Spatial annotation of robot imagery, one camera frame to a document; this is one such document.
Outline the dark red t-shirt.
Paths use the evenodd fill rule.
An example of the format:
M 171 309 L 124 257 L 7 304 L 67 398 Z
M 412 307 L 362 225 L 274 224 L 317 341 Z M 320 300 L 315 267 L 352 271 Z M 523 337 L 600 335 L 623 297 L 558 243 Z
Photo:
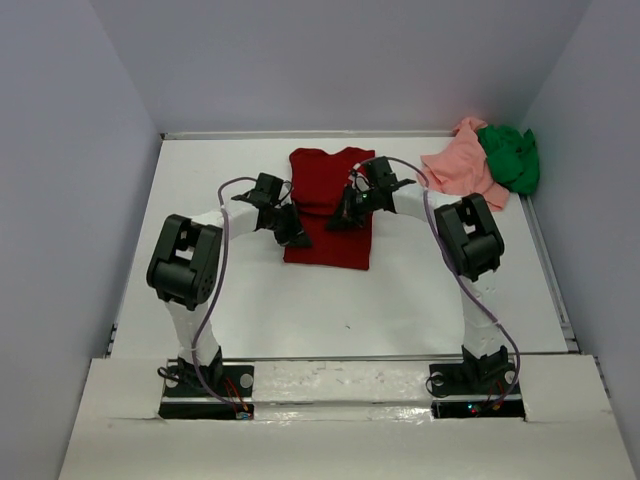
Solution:
M 372 217 L 367 216 L 365 226 L 354 230 L 331 231 L 326 226 L 341 202 L 352 167 L 375 156 L 373 150 L 358 147 L 346 147 L 337 153 L 298 148 L 289 155 L 292 200 L 312 245 L 287 247 L 283 256 L 286 263 L 369 269 Z

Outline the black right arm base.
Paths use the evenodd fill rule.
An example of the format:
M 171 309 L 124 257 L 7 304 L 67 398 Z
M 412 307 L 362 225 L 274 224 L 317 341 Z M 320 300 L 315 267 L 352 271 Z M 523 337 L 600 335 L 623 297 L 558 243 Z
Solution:
M 462 348 L 460 362 L 429 366 L 425 388 L 432 397 L 435 419 L 525 418 L 520 386 L 513 382 L 515 365 L 505 346 L 474 357 Z

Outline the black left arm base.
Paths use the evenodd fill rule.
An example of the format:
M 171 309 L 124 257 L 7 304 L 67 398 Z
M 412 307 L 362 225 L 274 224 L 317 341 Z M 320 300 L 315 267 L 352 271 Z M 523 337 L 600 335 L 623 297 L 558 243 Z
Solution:
M 198 377 L 179 371 L 177 362 L 157 369 L 163 380 L 158 414 L 166 420 L 236 421 L 254 418 L 253 365 L 226 364 L 215 386 L 204 388 Z

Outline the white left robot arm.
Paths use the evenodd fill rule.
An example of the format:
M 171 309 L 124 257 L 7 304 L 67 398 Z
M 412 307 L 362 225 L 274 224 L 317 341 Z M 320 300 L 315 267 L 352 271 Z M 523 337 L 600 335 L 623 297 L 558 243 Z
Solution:
M 165 219 L 146 273 L 148 286 L 171 315 L 180 346 L 176 372 L 163 370 L 165 378 L 189 384 L 201 395 L 219 388 L 223 355 L 210 319 L 226 276 L 230 242 L 265 230 L 281 247 L 311 247 L 292 193 L 291 181 L 270 174 L 239 177 L 218 188 L 218 209 Z

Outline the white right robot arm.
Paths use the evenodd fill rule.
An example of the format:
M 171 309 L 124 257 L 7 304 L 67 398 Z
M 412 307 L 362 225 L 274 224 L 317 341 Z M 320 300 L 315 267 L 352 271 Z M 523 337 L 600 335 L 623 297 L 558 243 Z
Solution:
M 378 210 L 427 223 L 460 287 L 464 338 L 462 360 L 431 365 L 426 388 L 435 398 L 498 394 L 506 387 L 505 374 L 513 369 L 507 348 L 512 339 L 492 312 L 495 273 L 505 245 L 490 208 L 478 193 L 431 193 L 426 178 L 400 180 L 391 161 L 376 157 L 352 167 L 326 228 L 362 228 Z

